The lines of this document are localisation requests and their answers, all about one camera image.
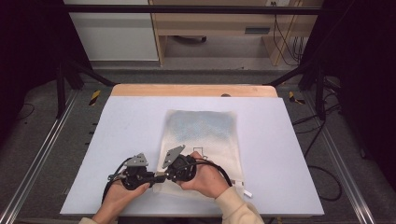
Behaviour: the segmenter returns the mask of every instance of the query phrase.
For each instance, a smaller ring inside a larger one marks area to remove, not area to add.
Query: person's right hand
[[[196,151],[192,152],[191,156],[196,160],[202,159],[202,156]],[[214,199],[230,187],[218,169],[210,165],[197,165],[197,173],[193,180],[177,181],[177,183],[182,189],[194,189],[206,197]]]

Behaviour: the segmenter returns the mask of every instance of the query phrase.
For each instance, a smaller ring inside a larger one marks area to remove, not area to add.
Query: sleeve
[[[82,218],[81,221],[78,224],[97,224],[95,221],[89,218]]]
[[[222,211],[223,224],[263,224],[253,204],[239,197],[234,187],[226,189],[216,200]]]

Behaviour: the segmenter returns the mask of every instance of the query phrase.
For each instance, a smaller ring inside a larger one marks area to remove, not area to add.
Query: hand
[[[148,188],[149,183],[146,183],[135,190],[128,190],[122,185],[120,180],[115,181],[108,190],[102,206],[92,217],[92,220],[98,224],[112,223],[128,203],[142,195]]]
[[[202,156],[194,151],[191,156],[202,159]],[[182,189],[194,189],[209,198],[218,198],[230,186],[220,174],[218,169],[210,165],[197,165],[195,178],[188,182],[177,181]]]

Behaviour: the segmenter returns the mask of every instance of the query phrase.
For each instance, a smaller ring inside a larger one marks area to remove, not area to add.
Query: white table
[[[193,95],[184,93],[189,91],[189,86],[187,89],[186,86],[177,87],[183,95]],[[219,92],[226,90],[224,93],[230,93],[234,87],[209,86],[209,89],[219,88]],[[147,86],[135,86],[134,91],[136,88],[147,90]],[[261,87],[241,88],[256,88],[254,94],[258,94]],[[323,215],[283,100],[273,94],[270,96],[130,96],[130,93],[115,89],[106,103],[61,214],[86,216],[96,213],[107,176],[113,174],[128,157],[144,152],[149,162],[148,170],[155,171],[164,116],[168,109],[179,109],[234,111],[237,114],[236,127],[245,187],[253,194],[252,198],[245,196],[244,199],[253,203],[261,214],[273,217]],[[219,217],[221,212],[212,202],[154,193],[149,189],[121,215]]]

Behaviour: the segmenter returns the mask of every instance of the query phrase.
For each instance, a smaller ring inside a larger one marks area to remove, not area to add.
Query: black curtain
[[[7,137],[26,93],[54,80],[62,58],[70,57],[92,69],[69,14],[42,10],[46,4],[64,2],[1,1],[0,143]]]
[[[325,1],[346,9],[352,1]],[[319,54],[326,76],[338,77],[339,100],[362,152],[396,189],[396,1],[356,0]],[[337,17],[319,16],[302,63],[315,54]]]

